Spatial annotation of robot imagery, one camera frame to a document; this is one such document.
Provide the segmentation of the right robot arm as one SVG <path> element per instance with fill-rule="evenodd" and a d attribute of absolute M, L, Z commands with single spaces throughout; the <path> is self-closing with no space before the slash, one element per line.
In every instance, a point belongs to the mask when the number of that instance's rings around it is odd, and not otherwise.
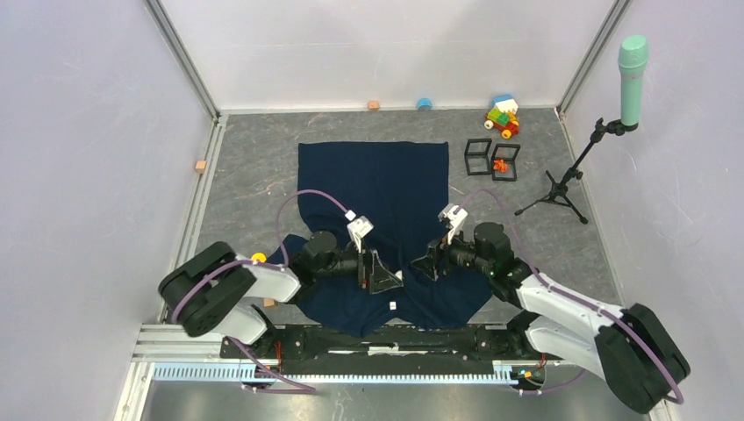
<path fill-rule="evenodd" d="M 506 335 L 519 358 L 537 352 L 571 362 L 640 414 L 662 400 L 683 400 L 679 384 L 690 364 L 651 309 L 623 308 L 562 286 L 515 255 L 501 224 L 477 225 L 470 241 L 460 232 L 435 239 L 412 265 L 432 280 L 456 269 L 482 275 L 496 298 L 521 310 Z"/>

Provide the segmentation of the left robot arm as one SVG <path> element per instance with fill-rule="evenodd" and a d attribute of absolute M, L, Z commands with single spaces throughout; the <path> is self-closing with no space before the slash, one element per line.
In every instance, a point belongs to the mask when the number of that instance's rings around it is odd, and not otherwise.
<path fill-rule="evenodd" d="M 157 291 L 170 309 L 170 323 L 195 338 L 221 332 L 241 340 L 254 357 L 275 348 L 275 333 L 259 310 L 242 310 L 247 298 L 267 298 L 301 307 L 319 300 L 329 286 L 348 286 L 364 298 L 404 286 L 379 253 L 362 239 L 339 246 L 331 232 L 295 241 L 287 263 L 260 262 L 217 241 L 166 275 Z"/>

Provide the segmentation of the orange flower brooch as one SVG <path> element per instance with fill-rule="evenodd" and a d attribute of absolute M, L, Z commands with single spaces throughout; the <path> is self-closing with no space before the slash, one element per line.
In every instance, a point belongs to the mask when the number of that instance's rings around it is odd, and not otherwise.
<path fill-rule="evenodd" d="M 492 169 L 495 173 L 505 174 L 509 168 L 509 164 L 505 160 L 494 160 L 492 162 Z"/>

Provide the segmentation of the navy blue t-shirt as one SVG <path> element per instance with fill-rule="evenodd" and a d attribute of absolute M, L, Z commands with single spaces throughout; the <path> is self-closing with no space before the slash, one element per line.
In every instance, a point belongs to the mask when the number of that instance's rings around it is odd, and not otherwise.
<path fill-rule="evenodd" d="M 456 329 L 489 301 L 489 285 L 476 272 L 456 269 L 433 282 L 411 266 L 446 232 L 438 215 L 449 202 L 447 143 L 325 142 L 297 150 L 303 193 L 297 204 L 305 225 L 333 233 L 345 246 L 347 219 L 331 200 L 337 199 L 374 225 L 365 242 L 404 280 L 401 289 L 371 298 L 329 286 L 319 300 L 297 306 L 306 317 L 355 337 L 393 318 L 428 330 Z"/>

